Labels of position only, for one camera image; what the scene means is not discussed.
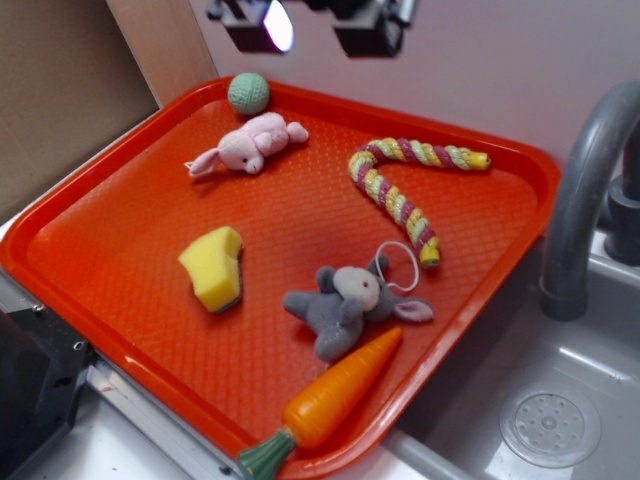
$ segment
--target sink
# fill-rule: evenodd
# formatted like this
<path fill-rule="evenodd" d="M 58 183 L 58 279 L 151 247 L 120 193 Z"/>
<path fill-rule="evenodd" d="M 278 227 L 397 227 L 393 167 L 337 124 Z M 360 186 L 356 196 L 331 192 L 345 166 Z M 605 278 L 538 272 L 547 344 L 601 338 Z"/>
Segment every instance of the sink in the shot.
<path fill-rule="evenodd" d="M 587 313 L 559 322 L 540 310 L 540 247 L 386 442 L 403 456 L 401 434 L 422 449 L 423 464 L 449 466 L 427 467 L 431 479 L 638 478 L 640 269 L 591 255 Z"/>

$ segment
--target faucet spout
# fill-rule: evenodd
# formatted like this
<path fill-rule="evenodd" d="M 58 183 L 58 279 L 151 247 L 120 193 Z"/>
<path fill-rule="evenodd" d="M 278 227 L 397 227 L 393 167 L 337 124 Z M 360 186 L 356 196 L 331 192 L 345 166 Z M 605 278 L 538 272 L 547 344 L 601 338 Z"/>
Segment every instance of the faucet spout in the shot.
<path fill-rule="evenodd" d="M 558 189 L 542 265 L 541 308 L 573 320 L 587 308 L 587 266 L 596 223 L 615 164 L 608 204 L 614 233 L 607 252 L 640 263 L 640 81 L 613 87 L 597 103 L 573 146 Z"/>

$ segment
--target orange carrot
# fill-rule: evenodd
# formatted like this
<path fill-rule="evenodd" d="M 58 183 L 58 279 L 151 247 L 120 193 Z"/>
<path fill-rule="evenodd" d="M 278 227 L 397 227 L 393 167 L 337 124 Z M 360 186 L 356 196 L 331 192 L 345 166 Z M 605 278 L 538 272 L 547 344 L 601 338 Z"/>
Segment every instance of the orange carrot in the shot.
<path fill-rule="evenodd" d="M 393 328 L 329 368 L 287 404 L 276 435 L 240 452 L 238 465 L 250 478 L 268 480 L 296 447 L 320 446 L 364 396 L 401 339 L 402 329 Z"/>

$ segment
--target sink drain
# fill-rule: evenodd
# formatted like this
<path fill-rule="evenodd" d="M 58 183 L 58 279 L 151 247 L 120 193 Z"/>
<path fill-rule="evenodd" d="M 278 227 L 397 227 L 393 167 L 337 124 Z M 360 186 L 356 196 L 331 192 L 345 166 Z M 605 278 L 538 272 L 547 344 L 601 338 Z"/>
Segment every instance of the sink drain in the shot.
<path fill-rule="evenodd" d="M 500 412 L 500 430 L 509 448 L 529 463 L 570 467 L 598 446 L 600 416 L 579 391 L 535 383 L 507 397 Z"/>

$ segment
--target red plastic tray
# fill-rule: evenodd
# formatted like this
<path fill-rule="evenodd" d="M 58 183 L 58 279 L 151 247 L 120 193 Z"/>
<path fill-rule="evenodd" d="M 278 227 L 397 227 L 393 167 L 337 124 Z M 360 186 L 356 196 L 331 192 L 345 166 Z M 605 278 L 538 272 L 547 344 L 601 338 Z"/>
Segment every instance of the red plastic tray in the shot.
<path fill-rule="evenodd" d="M 352 183 L 347 163 L 372 139 L 405 137 L 488 152 L 488 172 L 395 162 L 398 185 L 441 239 L 442 263 L 411 296 L 432 302 L 428 324 L 402 324 L 389 367 L 321 449 L 298 450 L 281 478 L 350 464 L 381 440 L 464 334 L 548 220 L 559 171 L 540 151 L 501 138 L 272 83 L 270 109 L 310 132 L 257 176 L 220 168 L 193 184 L 183 163 L 242 125 L 229 79 L 165 108 L 46 195 L 12 226 L 0 262 L 111 361 L 231 457 L 271 436 L 283 406 L 327 368 L 315 336 L 282 308 L 316 290 L 322 265 L 365 266 L 404 232 Z M 177 257 L 230 225 L 243 237 L 243 296 L 209 314 Z M 390 276 L 410 283 L 406 254 Z M 362 342 L 392 325 L 369 325 Z"/>

